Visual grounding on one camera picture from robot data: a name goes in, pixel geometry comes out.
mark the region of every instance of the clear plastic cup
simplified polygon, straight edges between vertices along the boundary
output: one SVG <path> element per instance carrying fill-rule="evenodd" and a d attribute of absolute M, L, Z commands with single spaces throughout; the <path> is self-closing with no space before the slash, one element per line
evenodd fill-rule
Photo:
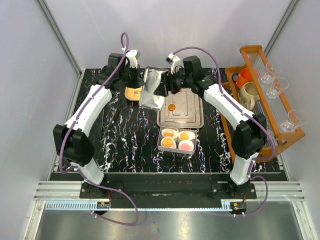
<path fill-rule="evenodd" d="M 291 110 L 288 112 L 287 119 L 281 123 L 280 127 L 283 131 L 291 133 L 306 123 L 307 117 L 302 111 Z"/>
<path fill-rule="evenodd" d="M 275 62 L 268 62 L 263 70 L 263 75 L 261 76 L 260 80 L 261 82 L 265 84 L 272 83 L 274 77 L 281 73 L 282 68 L 278 63 Z"/>
<path fill-rule="evenodd" d="M 270 99 L 275 99 L 279 97 L 287 88 L 289 87 L 289 82 L 283 77 L 274 77 L 270 88 L 265 92 L 265 95 Z"/>

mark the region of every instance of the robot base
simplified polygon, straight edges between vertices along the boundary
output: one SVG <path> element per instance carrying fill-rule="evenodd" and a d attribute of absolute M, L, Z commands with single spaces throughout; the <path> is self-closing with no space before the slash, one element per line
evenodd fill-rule
<path fill-rule="evenodd" d="M 106 180 L 103 180 L 100 184 L 101 186 L 118 189 L 123 191 L 124 190 L 124 184 L 120 181 L 115 182 L 107 182 Z M 87 182 L 84 182 L 81 184 L 81 190 L 79 198 L 81 199 L 108 199 L 108 191 L 103 188 L 99 188 L 96 186 L 93 186 Z M 112 192 L 112 198 L 113 199 L 121 199 L 123 196 L 120 193 Z"/>
<path fill-rule="evenodd" d="M 230 179 L 228 183 L 212 183 L 212 197 L 214 199 L 256 199 L 256 189 L 253 183 L 249 181 L 242 185 L 235 185 Z"/>

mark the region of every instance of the black marble countertop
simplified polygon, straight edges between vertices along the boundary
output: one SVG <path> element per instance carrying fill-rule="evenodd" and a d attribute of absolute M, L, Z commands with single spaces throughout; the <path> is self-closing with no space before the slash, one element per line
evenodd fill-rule
<path fill-rule="evenodd" d="M 86 69 L 77 96 L 75 110 L 86 98 L 93 79 L 100 69 Z M 217 74 L 215 68 L 206 69 Z M 227 77 L 221 69 L 222 81 Z M 92 126 L 89 139 L 94 159 L 104 172 L 134 173 L 229 173 L 232 160 L 219 112 L 203 101 L 204 126 L 197 130 L 194 155 L 162 152 L 158 150 L 159 127 L 157 112 L 139 108 L 138 102 L 124 96 L 124 88 L 116 92 Z M 112 118 L 120 107 L 114 121 Z M 105 129 L 110 125 L 105 138 Z M 253 172 L 279 172 L 277 159 L 255 164 Z"/>

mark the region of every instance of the black base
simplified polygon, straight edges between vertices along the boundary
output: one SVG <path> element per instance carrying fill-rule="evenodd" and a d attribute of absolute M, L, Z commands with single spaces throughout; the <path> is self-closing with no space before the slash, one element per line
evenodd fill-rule
<path fill-rule="evenodd" d="M 253 183 L 249 183 L 239 192 L 230 193 L 228 191 L 228 183 L 212 183 L 211 195 L 213 199 L 256 199 L 256 189 Z"/>
<path fill-rule="evenodd" d="M 124 190 L 124 183 L 121 181 L 114 181 L 110 183 L 101 183 L 102 186 L 119 189 L 121 191 Z M 99 188 L 84 182 L 81 184 L 81 190 L 79 198 L 81 199 L 105 199 L 108 198 L 108 191 L 103 188 Z M 123 195 L 118 192 L 112 192 L 112 199 L 122 199 Z"/>

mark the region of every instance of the orange cup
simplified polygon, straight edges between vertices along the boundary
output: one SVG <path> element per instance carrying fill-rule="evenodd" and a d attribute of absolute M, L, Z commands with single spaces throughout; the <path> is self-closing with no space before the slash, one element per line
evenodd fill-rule
<path fill-rule="evenodd" d="M 237 87 L 241 89 L 243 85 L 245 85 L 248 82 L 252 82 L 252 77 L 249 71 L 249 68 L 245 67 L 241 70 L 240 73 L 234 73 L 232 74 L 232 80 L 235 82 Z"/>

